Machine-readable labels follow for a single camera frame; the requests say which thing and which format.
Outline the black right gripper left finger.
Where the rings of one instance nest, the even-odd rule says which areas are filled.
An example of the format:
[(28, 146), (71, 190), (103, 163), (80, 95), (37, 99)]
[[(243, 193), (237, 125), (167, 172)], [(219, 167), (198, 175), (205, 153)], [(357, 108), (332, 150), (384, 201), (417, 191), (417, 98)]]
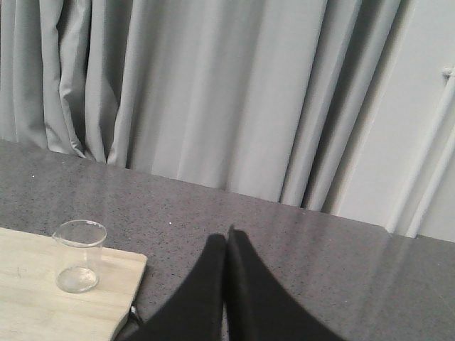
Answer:
[(177, 291), (128, 340), (220, 340), (226, 238), (210, 235)]

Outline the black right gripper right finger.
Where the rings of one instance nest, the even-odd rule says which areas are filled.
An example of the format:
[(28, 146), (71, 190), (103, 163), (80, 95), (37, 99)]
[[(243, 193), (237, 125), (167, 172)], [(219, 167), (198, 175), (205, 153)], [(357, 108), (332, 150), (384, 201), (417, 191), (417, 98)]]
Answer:
[(225, 258), (230, 340), (341, 340), (296, 302), (242, 230), (230, 227)]

